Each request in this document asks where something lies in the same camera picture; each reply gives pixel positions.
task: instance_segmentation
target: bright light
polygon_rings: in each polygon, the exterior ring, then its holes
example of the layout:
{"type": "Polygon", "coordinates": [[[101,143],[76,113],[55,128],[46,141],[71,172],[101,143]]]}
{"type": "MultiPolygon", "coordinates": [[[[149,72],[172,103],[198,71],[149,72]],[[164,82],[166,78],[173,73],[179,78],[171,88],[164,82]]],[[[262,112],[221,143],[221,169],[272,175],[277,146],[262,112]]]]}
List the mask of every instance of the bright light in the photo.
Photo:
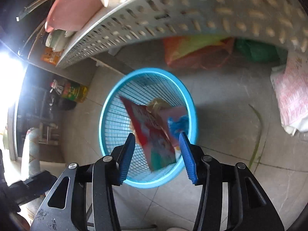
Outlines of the bright light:
{"type": "Polygon", "coordinates": [[[0,53],[0,111],[7,110],[18,100],[23,77],[21,62],[6,53],[0,53]]]}

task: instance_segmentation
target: metal screw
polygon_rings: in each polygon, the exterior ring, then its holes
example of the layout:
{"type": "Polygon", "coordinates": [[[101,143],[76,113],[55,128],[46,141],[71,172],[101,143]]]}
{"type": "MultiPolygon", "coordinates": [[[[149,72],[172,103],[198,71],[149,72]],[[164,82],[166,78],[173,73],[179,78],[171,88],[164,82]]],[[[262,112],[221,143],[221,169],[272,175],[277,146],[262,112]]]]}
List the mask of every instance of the metal screw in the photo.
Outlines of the metal screw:
{"type": "Polygon", "coordinates": [[[70,165],[68,165],[68,168],[69,168],[69,169],[75,169],[75,168],[77,168],[77,163],[75,163],[75,162],[71,163],[70,165]]]}
{"type": "Polygon", "coordinates": [[[238,168],[244,169],[244,168],[246,168],[246,165],[244,163],[242,163],[242,162],[239,162],[238,163],[238,168]]]}
{"type": "Polygon", "coordinates": [[[202,157],[202,160],[204,160],[204,161],[211,161],[212,159],[213,159],[213,157],[209,156],[209,155],[205,155],[205,156],[202,157]]]}
{"type": "Polygon", "coordinates": [[[103,161],[104,161],[104,162],[112,161],[112,156],[105,156],[105,157],[103,158],[103,161]]]}

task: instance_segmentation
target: orange plastic bag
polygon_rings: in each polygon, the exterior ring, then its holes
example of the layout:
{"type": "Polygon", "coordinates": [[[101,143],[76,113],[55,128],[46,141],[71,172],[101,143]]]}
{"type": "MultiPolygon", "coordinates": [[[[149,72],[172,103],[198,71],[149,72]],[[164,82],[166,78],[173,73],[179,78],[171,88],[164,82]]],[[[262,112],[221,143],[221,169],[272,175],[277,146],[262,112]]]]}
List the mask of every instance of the orange plastic bag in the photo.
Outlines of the orange plastic bag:
{"type": "Polygon", "coordinates": [[[62,51],[61,52],[53,52],[52,48],[45,47],[44,53],[41,54],[41,60],[51,63],[53,65],[57,65],[60,57],[61,57],[62,51]]]}
{"type": "Polygon", "coordinates": [[[191,49],[191,42],[184,41],[183,38],[186,37],[172,37],[163,40],[165,61],[169,67],[203,69],[221,67],[232,54],[235,40],[234,38],[227,38],[216,41],[211,43],[210,46],[201,47],[185,54],[185,50],[183,51],[183,49],[191,49]]]}

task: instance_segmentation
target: metal rack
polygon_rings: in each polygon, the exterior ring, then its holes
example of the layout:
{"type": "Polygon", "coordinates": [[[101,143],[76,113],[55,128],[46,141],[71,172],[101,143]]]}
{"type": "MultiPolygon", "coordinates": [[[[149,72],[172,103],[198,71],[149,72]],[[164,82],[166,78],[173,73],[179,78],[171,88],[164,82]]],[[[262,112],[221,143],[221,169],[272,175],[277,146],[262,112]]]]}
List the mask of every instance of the metal rack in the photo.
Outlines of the metal rack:
{"type": "Polygon", "coordinates": [[[57,67],[114,47],[199,33],[246,37],[307,53],[307,19],[298,0],[128,0],[99,11],[71,39],[57,67]]]}

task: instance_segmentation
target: blue gripper pad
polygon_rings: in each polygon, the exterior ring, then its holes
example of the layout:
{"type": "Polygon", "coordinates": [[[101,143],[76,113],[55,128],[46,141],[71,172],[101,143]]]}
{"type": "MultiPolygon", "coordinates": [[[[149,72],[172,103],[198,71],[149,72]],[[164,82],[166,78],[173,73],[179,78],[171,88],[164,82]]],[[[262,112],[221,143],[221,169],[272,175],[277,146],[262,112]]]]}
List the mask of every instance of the blue gripper pad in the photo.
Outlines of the blue gripper pad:
{"type": "Polygon", "coordinates": [[[135,151],[135,145],[136,145],[136,138],[134,134],[130,133],[125,141],[124,148],[126,148],[126,151],[119,166],[119,173],[120,173],[119,181],[121,185],[126,180],[129,166],[131,164],[131,159],[135,151]]]}
{"type": "Polygon", "coordinates": [[[180,134],[179,144],[188,178],[192,181],[193,184],[196,184],[198,181],[196,163],[190,151],[190,142],[185,133],[180,134]]]}

